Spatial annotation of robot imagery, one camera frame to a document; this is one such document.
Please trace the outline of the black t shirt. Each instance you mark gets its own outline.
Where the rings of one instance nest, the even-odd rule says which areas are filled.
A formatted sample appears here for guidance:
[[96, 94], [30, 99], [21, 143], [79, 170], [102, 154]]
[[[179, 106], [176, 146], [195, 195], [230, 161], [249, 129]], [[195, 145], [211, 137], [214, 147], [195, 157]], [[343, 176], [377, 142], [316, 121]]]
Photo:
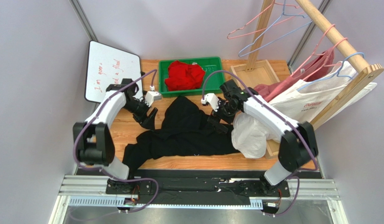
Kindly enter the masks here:
[[138, 135], [135, 144], [125, 146], [123, 164], [135, 172], [149, 159], [164, 156], [212, 156], [237, 153], [228, 133], [219, 133], [208, 115], [184, 96], [177, 97], [165, 111], [162, 127]]

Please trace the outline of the blue wire hanger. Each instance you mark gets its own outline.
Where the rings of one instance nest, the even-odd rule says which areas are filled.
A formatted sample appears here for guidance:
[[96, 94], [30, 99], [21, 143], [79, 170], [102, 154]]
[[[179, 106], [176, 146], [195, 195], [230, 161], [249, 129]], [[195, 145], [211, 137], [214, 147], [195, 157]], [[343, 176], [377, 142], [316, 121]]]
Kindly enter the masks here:
[[[275, 9], [274, 18], [255, 31], [247, 32], [246, 28], [254, 21], [264, 19], [265, 13]], [[253, 19], [245, 25], [235, 29], [227, 35], [229, 40], [253, 36], [252, 43], [246, 45], [238, 52], [238, 57], [251, 56], [254, 53], [272, 45], [281, 39], [299, 32], [312, 23], [307, 13], [294, 0], [271, 0], [269, 6], [265, 6]]]

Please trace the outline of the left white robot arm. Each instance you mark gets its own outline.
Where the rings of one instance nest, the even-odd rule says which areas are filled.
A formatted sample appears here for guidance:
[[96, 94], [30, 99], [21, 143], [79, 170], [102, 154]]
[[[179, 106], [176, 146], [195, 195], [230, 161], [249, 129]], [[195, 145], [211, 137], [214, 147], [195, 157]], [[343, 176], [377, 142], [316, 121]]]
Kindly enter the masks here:
[[110, 84], [103, 102], [94, 113], [85, 121], [74, 124], [73, 156], [81, 168], [98, 169], [112, 179], [127, 180], [129, 167], [115, 156], [110, 128], [117, 114], [125, 109], [132, 113], [141, 127], [154, 130], [158, 109], [151, 106], [161, 99], [154, 86], [144, 91], [141, 98], [135, 97], [138, 91], [137, 82], [129, 78], [123, 79], [120, 84]]

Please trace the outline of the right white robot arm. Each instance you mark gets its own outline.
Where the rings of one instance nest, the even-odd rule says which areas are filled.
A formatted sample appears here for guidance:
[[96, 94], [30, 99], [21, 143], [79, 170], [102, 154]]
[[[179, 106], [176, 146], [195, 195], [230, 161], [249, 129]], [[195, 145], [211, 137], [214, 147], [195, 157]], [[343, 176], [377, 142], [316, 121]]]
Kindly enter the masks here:
[[211, 106], [209, 122], [218, 131], [228, 131], [220, 120], [229, 124], [238, 112], [243, 112], [264, 124], [280, 142], [278, 162], [261, 178], [265, 187], [277, 186], [309, 161], [316, 161], [319, 152], [311, 123], [287, 117], [265, 102], [254, 89], [247, 86], [241, 89], [234, 80], [226, 81], [220, 90], [223, 99], [214, 93], [203, 93], [201, 98], [202, 105]]

